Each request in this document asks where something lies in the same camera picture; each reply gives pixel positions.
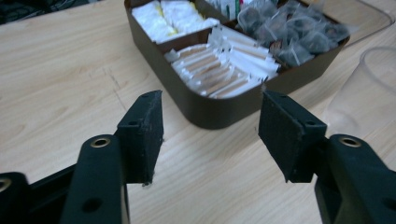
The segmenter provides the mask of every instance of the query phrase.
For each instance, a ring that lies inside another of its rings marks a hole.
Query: table surface
[[[371,0],[396,15],[396,1]],[[290,94],[321,118],[373,46],[396,26],[343,49],[323,76]],[[164,143],[154,183],[129,185],[133,223],[320,223],[314,184],[286,184],[259,138],[259,112],[208,131],[190,124],[134,45],[121,0],[0,26],[0,173],[30,183],[76,163],[85,140],[114,133],[136,98],[163,90]],[[396,170],[394,122],[365,140]]]

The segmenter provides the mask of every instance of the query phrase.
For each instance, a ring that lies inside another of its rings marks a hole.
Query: brown tray
[[[207,98],[191,91],[180,79],[171,64],[165,60],[163,55],[171,49],[184,49],[188,46],[206,43],[210,29],[185,35],[157,45],[151,42],[131,13],[133,7],[143,6],[148,2],[150,1],[125,0],[124,2],[134,43],[186,119],[198,127],[216,130],[228,127],[261,108],[261,86],[227,99]],[[234,21],[227,21],[220,12],[210,6],[205,0],[193,0],[192,2],[194,2],[196,9],[202,15],[216,18],[222,24],[230,27],[236,25]],[[320,54],[301,66],[281,68],[277,77],[265,82],[266,88],[271,91],[287,94],[315,80],[324,73],[341,48],[347,43],[348,39],[346,38],[341,41],[336,49]]]

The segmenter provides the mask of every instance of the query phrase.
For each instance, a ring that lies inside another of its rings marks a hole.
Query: wooden table
[[[374,5],[396,15],[393,0]],[[396,46],[396,26],[343,51],[290,96],[321,118],[373,46]],[[0,173],[30,183],[74,164],[88,138],[114,133],[135,99],[164,90],[134,45],[121,0],[0,26]],[[259,112],[208,131],[163,92],[164,143],[149,188],[129,186],[132,223],[319,223],[314,184],[286,184],[257,135]],[[368,141],[396,170],[396,125]]]

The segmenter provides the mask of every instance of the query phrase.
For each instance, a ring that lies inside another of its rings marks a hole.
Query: clear plastic cup
[[[396,120],[396,48],[375,47],[361,61],[324,111],[329,134],[364,138]]]

